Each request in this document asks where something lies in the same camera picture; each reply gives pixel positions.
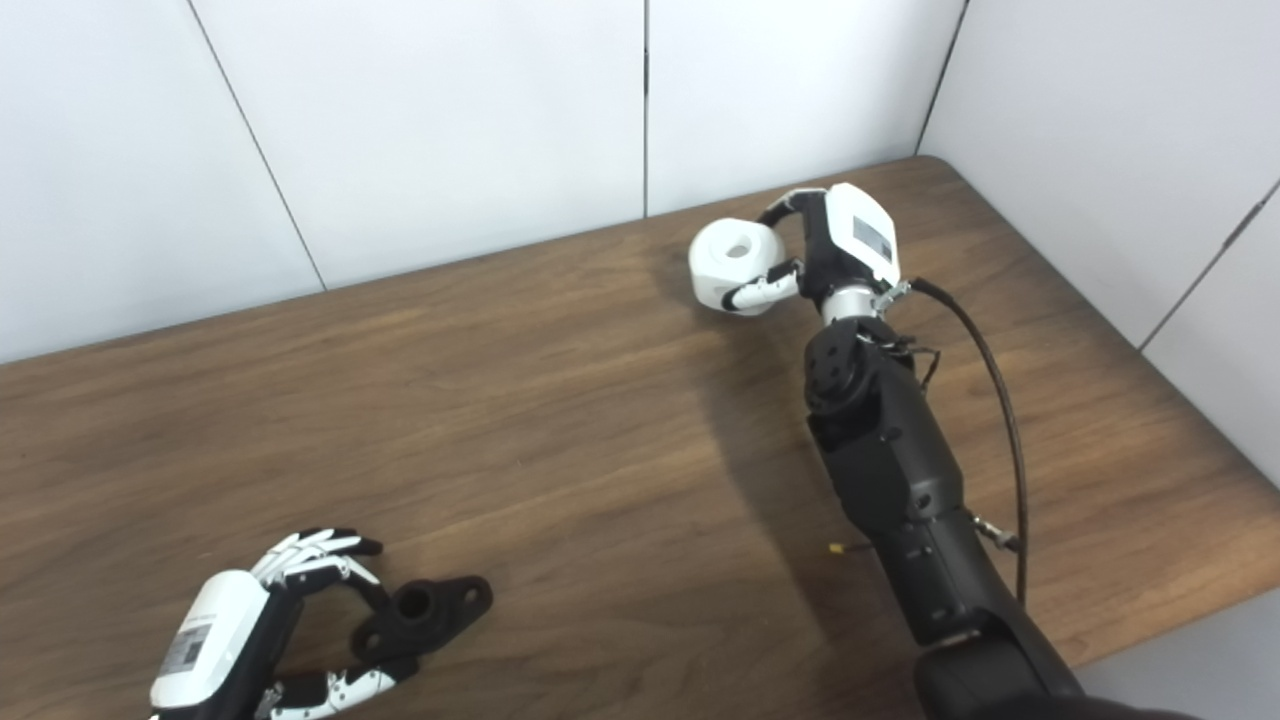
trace black mechanical part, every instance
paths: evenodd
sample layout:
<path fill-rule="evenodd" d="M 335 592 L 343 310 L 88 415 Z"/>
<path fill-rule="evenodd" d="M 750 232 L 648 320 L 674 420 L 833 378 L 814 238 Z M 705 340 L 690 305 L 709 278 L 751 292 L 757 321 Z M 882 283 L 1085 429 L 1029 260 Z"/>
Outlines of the black mechanical part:
<path fill-rule="evenodd" d="M 916 643 L 1005 643 L 1037 692 L 1082 694 L 979 543 L 964 475 L 901 341 L 879 320 L 849 318 L 805 350 L 809 429 L 845 515 L 876 548 Z"/>
<path fill-rule="evenodd" d="M 413 580 L 356 628 L 351 652 L 369 665 L 435 652 L 490 607 L 493 589 L 484 578 Z"/>
<path fill-rule="evenodd" d="M 978 637 L 920 657 L 915 694 L 925 717 L 950 720 L 1043 692 L 1018 647 L 1005 638 Z"/>

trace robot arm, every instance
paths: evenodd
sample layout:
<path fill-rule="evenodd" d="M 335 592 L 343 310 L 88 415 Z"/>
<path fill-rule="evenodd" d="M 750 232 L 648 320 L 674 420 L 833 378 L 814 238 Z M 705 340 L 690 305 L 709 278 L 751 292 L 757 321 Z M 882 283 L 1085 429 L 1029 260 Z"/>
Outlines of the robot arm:
<path fill-rule="evenodd" d="M 960 468 L 915 378 L 911 340 L 883 320 L 911 290 L 901 281 L 892 219 L 842 183 L 792 191 L 758 223 L 776 238 L 772 225 L 792 213 L 805 229 L 794 287 L 823 325 L 804 355 L 809 429 L 846 516 L 876 548 L 916 643 L 929 648 L 916 665 L 927 715 L 955 720 L 1010 698 L 1083 694 L 982 548 L 980 530 L 1004 534 L 1006 546 L 1016 539 L 965 507 Z M 724 246 L 704 233 L 695 246 Z M 690 250 L 691 259 L 707 255 Z M 698 286 L 701 268 L 691 270 Z M 719 306 L 699 299 L 732 311 L 739 296 L 759 297 L 755 288 L 771 275 L 777 268 L 762 269 Z"/>
<path fill-rule="evenodd" d="M 419 655 L 439 650 L 490 607 L 493 593 L 483 578 L 415 580 L 389 596 L 352 557 L 381 550 L 355 530 L 310 529 L 276 543 L 250 570 L 210 578 L 160 664 L 151 685 L 152 717 L 326 717 L 417 673 Z M 273 676 L 305 598 L 339 583 L 374 610 L 351 638 L 360 664 Z"/>

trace white robotic hand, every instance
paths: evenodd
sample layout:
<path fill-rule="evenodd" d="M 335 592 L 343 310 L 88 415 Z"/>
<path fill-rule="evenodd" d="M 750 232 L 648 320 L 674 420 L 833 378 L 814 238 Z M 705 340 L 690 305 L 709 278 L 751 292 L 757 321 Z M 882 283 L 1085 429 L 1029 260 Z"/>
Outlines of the white robotic hand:
<path fill-rule="evenodd" d="M 326 717 L 413 675 L 419 655 L 443 647 L 492 605 L 493 594 L 481 578 L 415 580 L 393 598 L 352 557 L 381 550 L 381 543 L 355 530 L 308 529 L 276 543 L 250 570 L 224 570 L 210 578 L 151 685 L 152 717 Z M 355 588 L 375 612 L 352 637 L 352 651 L 362 662 L 346 670 L 274 678 L 303 598 L 335 583 Z"/>
<path fill-rule="evenodd" d="M 792 213 L 804 217 L 804 263 L 785 259 L 782 240 L 773 231 Z M 823 313 L 828 322 L 828 314 L 873 309 L 872 302 L 881 304 L 873 310 L 882 311 L 884 297 L 896 296 L 888 290 L 901 281 L 893 219 L 870 195 L 849 183 L 792 190 L 754 223 L 733 218 L 710 223 L 689 247 L 689 270 L 694 293 L 708 307 L 758 315 L 800 295 L 819 306 L 833 300 L 831 313 Z M 865 282 L 850 290 L 850 274 L 865 275 Z"/>

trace wood grain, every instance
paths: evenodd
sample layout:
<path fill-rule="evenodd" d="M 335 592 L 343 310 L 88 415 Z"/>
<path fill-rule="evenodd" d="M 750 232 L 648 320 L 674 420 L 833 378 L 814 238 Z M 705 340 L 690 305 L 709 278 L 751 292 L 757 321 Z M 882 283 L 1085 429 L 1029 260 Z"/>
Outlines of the wood grain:
<path fill-rule="evenodd" d="M 1082 664 L 1280 585 L 1280 493 L 950 168 L 852 181 L 978 319 L 1033 488 L 1032 611 Z M 0 368 L 0 703 L 143 716 L 200 584 L 280 536 L 387 542 L 388 584 L 479 573 L 489 616 L 351 717 L 906 717 L 916 651 L 804 428 L 812 307 L 691 301 L 696 208 Z M 799 250 L 797 227 L 787 224 Z M 1012 524 L 963 328 L 931 398 L 970 505 Z M 1002 570 L 1011 570 L 1006 557 Z M 343 662 L 316 598 L 287 665 Z"/>

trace black joint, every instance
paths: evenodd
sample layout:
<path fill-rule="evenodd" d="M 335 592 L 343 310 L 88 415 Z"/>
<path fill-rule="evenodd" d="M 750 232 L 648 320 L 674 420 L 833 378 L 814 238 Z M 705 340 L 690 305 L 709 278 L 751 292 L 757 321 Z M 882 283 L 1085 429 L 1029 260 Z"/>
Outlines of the black joint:
<path fill-rule="evenodd" d="M 737 313 L 739 307 L 737 305 L 733 305 L 733 296 L 737 295 L 737 291 L 741 290 L 741 287 L 742 286 L 739 286 L 726 292 L 724 297 L 721 299 L 721 307 L 728 310 L 730 313 Z"/>
<path fill-rule="evenodd" d="M 280 701 L 276 707 L 315 707 L 329 698 L 328 675 L 325 673 L 306 673 L 280 678 Z"/>

